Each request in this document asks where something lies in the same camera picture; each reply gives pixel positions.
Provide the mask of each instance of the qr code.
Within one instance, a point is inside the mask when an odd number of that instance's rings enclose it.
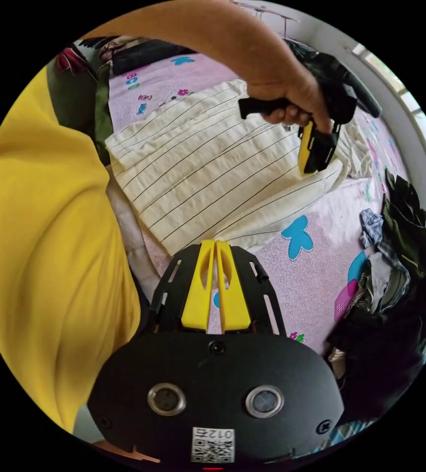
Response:
[[[234,462],[234,430],[193,428],[192,462]]]

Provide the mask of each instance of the camera lens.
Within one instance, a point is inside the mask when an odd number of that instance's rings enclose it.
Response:
[[[255,418],[270,418],[283,406],[282,393],[271,385],[254,388],[246,397],[246,410]]]
[[[274,392],[264,390],[259,392],[252,400],[252,406],[259,413],[270,413],[278,404],[278,398]]]
[[[186,407],[185,395],[170,383],[158,383],[147,394],[147,403],[151,409],[162,416],[174,416]]]

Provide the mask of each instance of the yellow robot part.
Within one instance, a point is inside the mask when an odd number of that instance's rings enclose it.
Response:
[[[182,314],[182,325],[187,329],[207,332],[213,283],[214,240],[201,243],[197,265]]]
[[[223,334],[229,331],[248,330],[251,325],[251,318],[229,243],[216,242],[216,260],[221,330]]]
[[[303,135],[301,136],[301,146],[298,154],[298,168],[302,176],[310,175],[305,173],[305,167],[310,157],[312,142],[314,141],[314,138],[311,138],[313,126],[314,123],[310,121],[303,129]]]

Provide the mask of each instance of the striped fabric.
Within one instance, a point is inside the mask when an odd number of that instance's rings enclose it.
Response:
[[[243,120],[237,100],[246,96],[243,81],[223,82],[106,140],[117,182],[170,255],[204,239],[256,251],[348,175],[371,175],[353,121],[328,168],[301,177],[297,127]]]

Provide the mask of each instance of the yellow sleeve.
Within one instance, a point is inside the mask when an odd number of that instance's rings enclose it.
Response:
[[[0,352],[71,432],[139,298],[89,137],[60,126],[43,69],[0,127]]]

